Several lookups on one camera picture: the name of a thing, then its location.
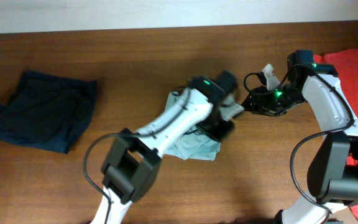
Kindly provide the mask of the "light blue t-shirt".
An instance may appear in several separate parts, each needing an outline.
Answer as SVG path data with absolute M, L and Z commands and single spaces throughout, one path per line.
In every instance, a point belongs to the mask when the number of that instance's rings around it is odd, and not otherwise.
M 212 140 L 193 126 L 182 137 L 176 140 L 165 154 L 175 156 L 183 160 L 197 159 L 213 161 L 220 151 L 221 143 Z

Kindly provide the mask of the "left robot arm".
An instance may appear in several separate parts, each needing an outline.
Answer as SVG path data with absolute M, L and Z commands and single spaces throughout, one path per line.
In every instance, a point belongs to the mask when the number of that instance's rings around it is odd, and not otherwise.
M 195 128 L 213 141 L 222 141 L 234 124 L 222 114 L 224 101 L 232 96 L 236 81 L 206 77 L 192 79 L 176 102 L 148 125 L 131 132 L 101 136 L 92 143 L 114 138 L 102 166 L 102 187 L 92 223 L 121 223 L 129 207 L 154 184 L 167 149 Z

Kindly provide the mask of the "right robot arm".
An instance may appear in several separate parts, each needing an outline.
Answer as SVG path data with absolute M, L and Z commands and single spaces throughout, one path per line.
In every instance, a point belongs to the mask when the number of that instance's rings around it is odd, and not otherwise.
M 330 216 L 358 204 L 358 119 L 341 90 L 333 65 L 313 62 L 289 64 L 282 81 L 270 65 L 254 74 L 261 86 L 248 89 L 242 105 L 246 111 L 281 116 L 307 102 L 321 131 L 302 139 L 290 156 L 291 179 L 301 197 L 280 210 L 274 223 L 326 223 Z M 295 156 L 304 143 L 323 137 L 307 173 L 307 190 L 295 175 Z

